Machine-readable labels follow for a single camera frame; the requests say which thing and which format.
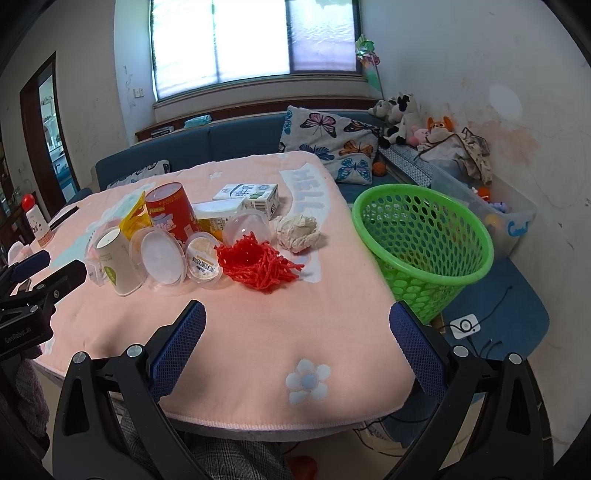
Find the red noodle cup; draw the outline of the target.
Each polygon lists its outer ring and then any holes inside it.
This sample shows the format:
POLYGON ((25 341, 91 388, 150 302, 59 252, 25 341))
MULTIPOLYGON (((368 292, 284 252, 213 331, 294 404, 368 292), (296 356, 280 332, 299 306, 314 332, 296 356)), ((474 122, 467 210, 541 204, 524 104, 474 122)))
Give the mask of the red noodle cup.
POLYGON ((150 190, 145 195, 145 205, 152 225, 180 243, 200 231, 192 205, 179 182, 169 182, 150 190))

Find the clear plastic dome cup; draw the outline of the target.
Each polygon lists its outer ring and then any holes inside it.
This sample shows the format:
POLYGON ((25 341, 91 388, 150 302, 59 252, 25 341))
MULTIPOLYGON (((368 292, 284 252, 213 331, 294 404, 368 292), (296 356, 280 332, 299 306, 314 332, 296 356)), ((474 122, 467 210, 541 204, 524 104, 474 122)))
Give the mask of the clear plastic dome cup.
POLYGON ((250 234, 259 243, 271 240, 269 220, 263 212, 256 209, 238 211, 230 217, 222 230, 222 241, 225 245, 232 246, 250 234))

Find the red net bag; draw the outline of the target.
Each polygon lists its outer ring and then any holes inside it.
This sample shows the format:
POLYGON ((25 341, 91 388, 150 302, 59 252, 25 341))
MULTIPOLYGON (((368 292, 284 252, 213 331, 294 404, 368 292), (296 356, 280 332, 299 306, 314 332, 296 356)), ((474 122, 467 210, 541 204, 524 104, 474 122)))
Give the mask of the red net bag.
POLYGON ((270 293, 298 279, 304 264, 280 254, 269 241, 259 242, 256 235, 243 235, 231 246, 214 248, 223 274, 232 281, 263 293, 270 293))

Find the white blue milk carton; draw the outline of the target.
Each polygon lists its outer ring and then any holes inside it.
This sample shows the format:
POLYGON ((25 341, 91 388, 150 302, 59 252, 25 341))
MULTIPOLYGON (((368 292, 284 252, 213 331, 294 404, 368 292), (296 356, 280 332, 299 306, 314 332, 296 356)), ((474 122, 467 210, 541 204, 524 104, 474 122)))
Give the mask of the white blue milk carton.
POLYGON ((242 199, 246 208, 263 212, 267 219, 273 219, 280 208, 279 187, 276 184, 226 184, 212 199, 242 199))

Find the yellow green drink carton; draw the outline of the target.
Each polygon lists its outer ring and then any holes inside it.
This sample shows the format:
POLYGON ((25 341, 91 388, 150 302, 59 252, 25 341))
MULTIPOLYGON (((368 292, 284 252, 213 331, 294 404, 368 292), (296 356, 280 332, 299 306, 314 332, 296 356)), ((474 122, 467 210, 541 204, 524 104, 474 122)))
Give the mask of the yellow green drink carton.
POLYGON ((200 230, 221 241, 226 222, 238 212, 245 210, 245 204, 240 198, 212 200, 192 203, 192 209, 200 230))

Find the white bottle red cap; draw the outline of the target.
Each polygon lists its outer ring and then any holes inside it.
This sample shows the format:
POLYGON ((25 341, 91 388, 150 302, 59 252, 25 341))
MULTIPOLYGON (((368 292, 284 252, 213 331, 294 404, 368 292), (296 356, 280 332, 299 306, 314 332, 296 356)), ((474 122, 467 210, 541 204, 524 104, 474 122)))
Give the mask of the white bottle red cap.
POLYGON ((31 231, 40 247, 45 247, 53 238, 53 231, 32 194, 25 194, 21 201, 31 231))

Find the white paper cup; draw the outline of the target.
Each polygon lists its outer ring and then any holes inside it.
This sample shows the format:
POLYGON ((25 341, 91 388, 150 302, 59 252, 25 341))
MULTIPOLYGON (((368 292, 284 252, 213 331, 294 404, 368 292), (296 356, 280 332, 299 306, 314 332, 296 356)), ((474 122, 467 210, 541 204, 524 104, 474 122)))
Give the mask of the white paper cup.
POLYGON ((95 243, 99 262, 119 296, 127 296, 141 287, 131 262, 129 241, 118 227, 108 229, 95 243))

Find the clear plastic round lid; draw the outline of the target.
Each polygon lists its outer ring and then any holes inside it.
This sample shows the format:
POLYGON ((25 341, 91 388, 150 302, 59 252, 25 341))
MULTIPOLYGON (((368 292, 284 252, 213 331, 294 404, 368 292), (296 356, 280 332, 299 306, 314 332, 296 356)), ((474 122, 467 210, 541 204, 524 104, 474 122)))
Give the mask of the clear plastic round lid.
POLYGON ((186 260, 180 244, 164 230, 149 227, 136 231, 130 240, 129 258, 143 286, 169 293, 186 279, 186 260))

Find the small patterned cushion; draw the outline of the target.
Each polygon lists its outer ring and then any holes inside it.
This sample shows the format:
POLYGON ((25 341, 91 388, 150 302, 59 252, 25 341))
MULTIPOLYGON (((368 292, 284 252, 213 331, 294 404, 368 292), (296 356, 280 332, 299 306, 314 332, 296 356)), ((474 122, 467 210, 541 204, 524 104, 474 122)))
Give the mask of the small patterned cushion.
POLYGON ((136 170, 135 172, 123 178, 111 182, 107 185, 107 189, 133 184, 146 178, 167 174, 170 171, 170 162, 166 159, 161 159, 139 170, 136 170))

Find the pink table blanket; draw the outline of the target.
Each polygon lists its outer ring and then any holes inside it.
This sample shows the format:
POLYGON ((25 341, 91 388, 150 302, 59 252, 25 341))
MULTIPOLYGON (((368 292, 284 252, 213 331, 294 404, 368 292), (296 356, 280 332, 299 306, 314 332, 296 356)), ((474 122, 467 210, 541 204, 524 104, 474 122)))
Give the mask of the pink table blanket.
POLYGON ((322 242, 304 260, 300 280, 267 294, 225 280, 174 292, 143 287, 121 297, 109 285, 86 282, 59 302, 38 367, 63 377, 77 352, 116 356, 145 343, 194 299, 204 304, 206 326, 161 402, 170 417, 222 430, 304 431, 373 420, 404 405, 415 377, 390 330, 393 295, 315 155, 210 162, 93 194, 58 228, 50 255, 134 193, 168 182, 179 182, 194 202, 231 183, 276 184, 284 208, 322 216, 322 242))

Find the clear plastic storage bin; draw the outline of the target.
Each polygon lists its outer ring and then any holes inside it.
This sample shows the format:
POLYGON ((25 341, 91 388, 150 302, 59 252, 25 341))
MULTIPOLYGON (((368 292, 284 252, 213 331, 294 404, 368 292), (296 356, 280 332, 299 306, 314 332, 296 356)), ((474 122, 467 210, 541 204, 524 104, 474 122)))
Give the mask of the clear plastic storage bin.
POLYGON ((464 182, 453 176, 456 165, 441 168, 436 162, 426 166, 431 187, 468 207, 485 225, 492 238, 495 259, 508 257, 532 226, 537 207, 496 175, 490 187, 464 182))

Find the blue white patterned mat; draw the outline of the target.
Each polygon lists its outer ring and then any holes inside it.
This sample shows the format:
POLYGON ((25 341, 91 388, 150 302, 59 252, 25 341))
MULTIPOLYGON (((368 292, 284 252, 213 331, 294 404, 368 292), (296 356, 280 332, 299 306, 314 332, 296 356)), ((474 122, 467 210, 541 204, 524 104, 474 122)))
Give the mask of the blue white patterned mat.
POLYGON ((415 184, 430 188, 432 174, 417 151, 409 146, 392 145, 388 149, 379 148, 387 171, 401 183, 415 184))

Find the pink pig plush toy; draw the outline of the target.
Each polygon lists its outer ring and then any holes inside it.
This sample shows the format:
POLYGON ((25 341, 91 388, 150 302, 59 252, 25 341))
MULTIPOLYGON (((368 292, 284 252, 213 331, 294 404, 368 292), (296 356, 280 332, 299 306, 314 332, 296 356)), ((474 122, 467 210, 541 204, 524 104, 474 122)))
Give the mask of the pink pig plush toy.
POLYGON ((416 126, 412 127, 412 135, 410 139, 408 139, 408 143, 418 149, 421 145, 426 145, 428 143, 428 136, 429 136, 429 129, 428 128, 418 128, 416 126))

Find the cow plush toy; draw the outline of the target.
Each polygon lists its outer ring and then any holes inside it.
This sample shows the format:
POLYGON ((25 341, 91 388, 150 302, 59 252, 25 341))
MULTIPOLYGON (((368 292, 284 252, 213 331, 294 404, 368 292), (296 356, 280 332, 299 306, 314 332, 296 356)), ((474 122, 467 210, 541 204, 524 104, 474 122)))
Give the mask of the cow plush toy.
POLYGON ((388 104, 386 126, 379 139, 379 146, 388 149, 392 145, 410 145, 410 139, 414 135, 413 128, 420 128, 422 125, 414 95, 406 93, 391 97, 388 104))

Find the dark wooden door frame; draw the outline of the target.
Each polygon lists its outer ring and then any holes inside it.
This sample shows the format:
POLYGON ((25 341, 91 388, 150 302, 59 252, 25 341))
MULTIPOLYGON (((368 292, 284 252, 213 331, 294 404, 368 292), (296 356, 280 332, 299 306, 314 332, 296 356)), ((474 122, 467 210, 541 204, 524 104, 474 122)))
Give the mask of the dark wooden door frame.
POLYGON ((80 190, 64 138, 52 53, 20 91, 25 145, 38 198, 53 218, 80 190))

